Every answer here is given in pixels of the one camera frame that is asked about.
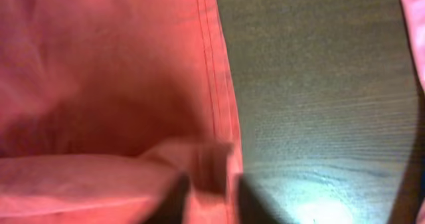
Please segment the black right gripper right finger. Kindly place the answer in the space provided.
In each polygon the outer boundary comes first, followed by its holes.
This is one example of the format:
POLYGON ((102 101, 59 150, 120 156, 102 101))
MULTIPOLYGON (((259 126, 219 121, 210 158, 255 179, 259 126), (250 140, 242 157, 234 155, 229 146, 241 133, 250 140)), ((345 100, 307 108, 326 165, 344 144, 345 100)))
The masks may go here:
POLYGON ((240 224, 280 224, 243 175, 238 176, 237 212, 240 224))

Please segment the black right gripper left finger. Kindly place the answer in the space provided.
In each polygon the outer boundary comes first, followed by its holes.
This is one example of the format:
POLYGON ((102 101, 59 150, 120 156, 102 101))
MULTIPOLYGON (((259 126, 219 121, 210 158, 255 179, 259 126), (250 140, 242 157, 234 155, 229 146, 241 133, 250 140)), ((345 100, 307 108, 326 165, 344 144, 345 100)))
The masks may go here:
POLYGON ((181 175, 143 224, 182 224, 189 190, 189 177, 181 175))

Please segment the orange printed t-shirt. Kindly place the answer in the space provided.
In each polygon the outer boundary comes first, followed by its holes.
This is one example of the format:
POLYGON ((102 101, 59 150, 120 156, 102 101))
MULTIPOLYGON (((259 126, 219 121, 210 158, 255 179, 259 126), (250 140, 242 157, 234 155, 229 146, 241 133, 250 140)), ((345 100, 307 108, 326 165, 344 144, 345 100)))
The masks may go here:
POLYGON ((216 0, 1 0, 1 222, 237 223, 238 112, 216 0))

